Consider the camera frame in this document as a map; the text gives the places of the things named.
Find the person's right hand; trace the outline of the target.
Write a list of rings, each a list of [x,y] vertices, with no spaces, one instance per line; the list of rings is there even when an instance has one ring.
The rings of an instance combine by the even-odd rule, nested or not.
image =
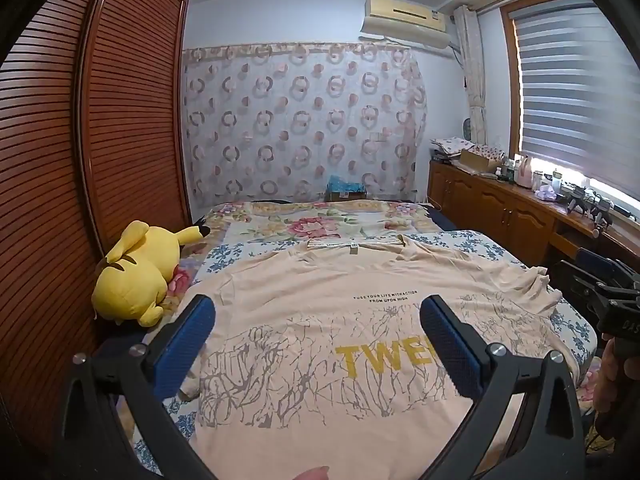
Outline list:
[[[606,341],[594,390],[596,430],[603,439],[623,437],[637,418],[639,355],[624,354],[632,344],[604,334]]]

